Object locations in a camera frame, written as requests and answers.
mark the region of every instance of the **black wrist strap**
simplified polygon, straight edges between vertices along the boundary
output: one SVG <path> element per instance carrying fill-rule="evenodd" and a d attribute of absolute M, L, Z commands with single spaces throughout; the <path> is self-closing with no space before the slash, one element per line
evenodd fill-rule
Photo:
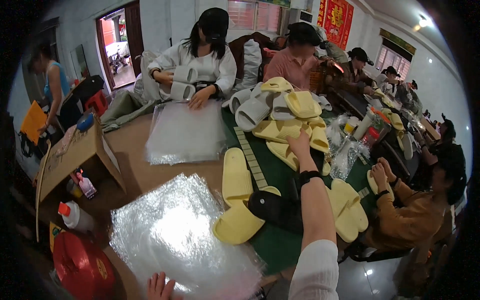
<path fill-rule="evenodd" d="M 300 179 L 300 188 L 310 182 L 310 179 L 313 177 L 318 177 L 321 178 L 322 175 L 320 174 L 319 171 L 303 171 L 300 173 L 299 179 Z"/>
<path fill-rule="evenodd" d="M 396 183 L 398 182 L 399 179 L 400 179 L 400 178 L 397 177 L 394 181 L 392 181 L 392 182 L 390 183 L 390 186 L 391 186 L 391 187 L 395 187 L 395 186 L 396 186 Z"/>
<path fill-rule="evenodd" d="M 382 197 L 383 195 L 386 195 L 386 194 L 388 194 L 388 193 L 389 193 L 389 191 L 388 191 L 388 190 L 381 191 L 380 193 L 378 193 L 378 195 L 377 195 L 377 197 L 376 197 L 376 198 L 377 198 L 377 200 L 378 200 L 378 199 L 380 199 L 380 197 Z"/>

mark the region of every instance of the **plastic bottle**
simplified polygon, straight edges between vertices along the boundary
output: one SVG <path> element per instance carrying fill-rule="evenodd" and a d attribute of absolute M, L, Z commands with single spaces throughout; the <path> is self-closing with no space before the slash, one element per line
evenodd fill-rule
<path fill-rule="evenodd" d="M 363 117 L 363 120 L 361 121 L 360 125 L 357 127 L 357 130 L 355 130 L 355 133 L 353 134 L 353 137 L 358 141 L 360 140 L 365 132 L 367 132 L 367 129 L 370 127 L 373 121 L 373 113 L 370 109 L 367 110 L 367 113 L 365 114 L 365 117 Z"/>
<path fill-rule="evenodd" d="M 81 209 L 77 203 L 73 201 L 67 203 L 60 202 L 58 213 L 62 216 L 63 222 L 65 222 L 68 228 L 83 233 L 93 231 L 95 222 L 92 216 Z"/>

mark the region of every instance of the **red poster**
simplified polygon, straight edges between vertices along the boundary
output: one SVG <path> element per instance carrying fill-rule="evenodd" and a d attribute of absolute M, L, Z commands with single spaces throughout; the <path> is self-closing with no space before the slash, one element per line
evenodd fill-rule
<path fill-rule="evenodd" d="M 345 0 L 320 0 L 317 25 L 325 28 L 329 41 L 345 50 L 352 25 L 353 6 Z"/>

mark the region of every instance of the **hand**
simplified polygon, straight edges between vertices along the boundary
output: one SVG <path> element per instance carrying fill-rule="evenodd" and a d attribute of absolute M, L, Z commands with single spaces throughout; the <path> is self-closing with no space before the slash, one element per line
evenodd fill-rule
<path fill-rule="evenodd" d="M 175 280 L 170 280 L 165 285 L 165 272 L 160 275 L 154 273 L 152 278 L 147 281 L 147 299 L 148 300 L 169 300 L 175 287 Z M 176 297 L 175 300 L 182 300 L 183 297 Z"/>
<path fill-rule="evenodd" d="M 375 91 L 371 86 L 367 85 L 366 87 L 363 88 L 363 93 L 371 96 L 375 94 Z"/>
<path fill-rule="evenodd" d="M 373 166 L 370 174 L 373 179 L 375 179 L 375 182 L 378 186 L 378 192 L 386 190 L 387 176 L 385 175 L 385 169 L 382 164 L 378 163 Z"/>
<path fill-rule="evenodd" d="M 420 132 L 416 132 L 414 137 L 415 137 L 415 141 L 417 141 L 419 144 L 425 144 L 425 139 L 423 138 Z"/>
<path fill-rule="evenodd" d="M 299 160 L 310 157 L 310 137 L 302 128 L 300 129 L 300 136 L 295 139 L 287 136 L 287 142 L 290 145 L 290 150 L 297 156 Z"/>
<path fill-rule="evenodd" d="M 37 131 L 39 132 L 40 135 L 42 135 L 45 131 L 47 131 L 47 128 L 48 128 L 48 125 L 45 124 L 40 129 L 38 129 Z"/>
<path fill-rule="evenodd" d="M 381 158 L 378 159 L 378 163 L 380 163 L 382 165 L 382 167 L 384 168 L 385 175 L 387 176 L 388 182 L 395 181 L 396 176 L 392 172 L 392 168 L 390 168 L 390 164 L 388 163 L 388 161 L 385 158 L 381 157 Z"/>
<path fill-rule="evenodd" d="M 155 70 L 155 71 L 153 71 L 152 76 L 153 76 L 153 79 L 155 79 L 156 82 L 164 84 L 168 87 L 172 86 L 172 83 L 173 83 L 173 73 L 172 72 L 168 72 L 168 71 L 160 72 L 158 70 Z"/>
<path fill-rule="evenodd" d="M 215 91 L 216 89 L 214 85 L 209 85 L 206 88 L 201 89 L 190 99 L 188 107 L 190 109 L 202 108 L 207 103 L 207 100 L 210 98 L 210 96 L 215 93 Z"/>

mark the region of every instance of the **cardboard box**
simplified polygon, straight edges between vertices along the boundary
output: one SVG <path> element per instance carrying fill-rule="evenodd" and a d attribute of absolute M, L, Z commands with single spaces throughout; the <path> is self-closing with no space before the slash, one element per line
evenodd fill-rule
<path fill-rule="evenodd" d="M 82 209 L 96 217 L 97 213 L 105 212 L 105 202 L 110 205 L 112 201 L 125 196 L 126 188 L 118 161 L 97 119 L 94 118 L 94 124 L 87 131 L 77 131 L 67 151 L 57 156 L 56 152 L 61 146 L 61 142 L 52 146 L 48 157 L 43 157 L 40 163 L 42 166 L 47 159 L 40 191 L 39 209 L 42 221 L 63 225 L 63 220 L 57 214 L 60 201 L 74 200 Z M 71 179 L 70 174 L 80 166 L 97 189 L 98 194 L 93 199 L 87 199 L 84 195 L 75 198 L 66 189 L 67 182 Z"/>

